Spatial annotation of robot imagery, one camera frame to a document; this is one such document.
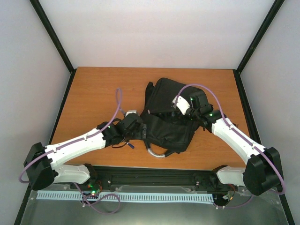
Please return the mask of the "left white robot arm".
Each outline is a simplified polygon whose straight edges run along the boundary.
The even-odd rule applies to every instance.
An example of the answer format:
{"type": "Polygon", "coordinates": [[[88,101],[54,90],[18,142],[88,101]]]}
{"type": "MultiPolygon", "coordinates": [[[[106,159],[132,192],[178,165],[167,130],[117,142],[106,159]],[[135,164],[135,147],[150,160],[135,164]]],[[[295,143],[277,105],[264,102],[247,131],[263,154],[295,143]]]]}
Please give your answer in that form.
{"type": "Polygon", "coordinates": [[[103,122],[91,131],[58,144],[32,145],[23,165],[32,190],[42,190],[55,183],[77,183],[94,188],[98,175],[91,164],[68,165],[71,159],[109,146],[118,147],[130,140],[145,140],[147,125],[135,113],[123,119],[103,122]]]}

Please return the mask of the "black student bag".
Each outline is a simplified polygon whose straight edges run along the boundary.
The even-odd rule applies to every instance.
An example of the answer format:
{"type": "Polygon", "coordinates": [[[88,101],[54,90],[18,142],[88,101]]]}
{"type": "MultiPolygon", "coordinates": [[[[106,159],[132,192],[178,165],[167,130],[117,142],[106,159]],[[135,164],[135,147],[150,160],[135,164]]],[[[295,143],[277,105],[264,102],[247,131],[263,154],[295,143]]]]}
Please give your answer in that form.
{"type": "Polygon", "coordinates": [[[203,125],[200,116],[212,110],[212,104],[200,88],[187,87],[168,78],[149,82],[141,113],[146,124],[144,143],[148,153],[165,158],[186,151],[195,131],[203,125]]]}

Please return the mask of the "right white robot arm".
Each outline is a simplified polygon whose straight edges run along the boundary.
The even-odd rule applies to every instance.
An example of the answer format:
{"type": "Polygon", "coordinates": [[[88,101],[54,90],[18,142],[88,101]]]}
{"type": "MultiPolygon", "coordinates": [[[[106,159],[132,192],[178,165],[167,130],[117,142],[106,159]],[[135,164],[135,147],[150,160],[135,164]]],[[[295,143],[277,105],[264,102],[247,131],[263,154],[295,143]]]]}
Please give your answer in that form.
{"type": "Polygon", "coordinates": [[[242,159],[243,167],[225,166],[216,172],[221,184],[246,187],[250,193],[259,196],[266,191],[283,195],[286,191],[279,152],[275,148],[265,148],[241,132],[222,112],[213,109],[205,94],[195,92],[188,99],[176,95],[172,104],[182,115],[213,135],[223,140],[242,159]]]}

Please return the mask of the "blue cap pen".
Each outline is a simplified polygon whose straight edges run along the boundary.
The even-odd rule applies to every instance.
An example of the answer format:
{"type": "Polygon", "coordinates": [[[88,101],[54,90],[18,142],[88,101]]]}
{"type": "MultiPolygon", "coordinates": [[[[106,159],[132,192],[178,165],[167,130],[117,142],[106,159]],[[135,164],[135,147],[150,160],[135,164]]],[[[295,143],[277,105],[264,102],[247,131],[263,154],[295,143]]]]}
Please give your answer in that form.
{"type": "Polygon", "coordinates": [[[134,145],[133,144],[131,144],[130,142],[128,142],[127,143],[127,145],[130,147],[130,148],[132,148],[132,149],[134,149],[135,147],[134,147],[134,145]]]}

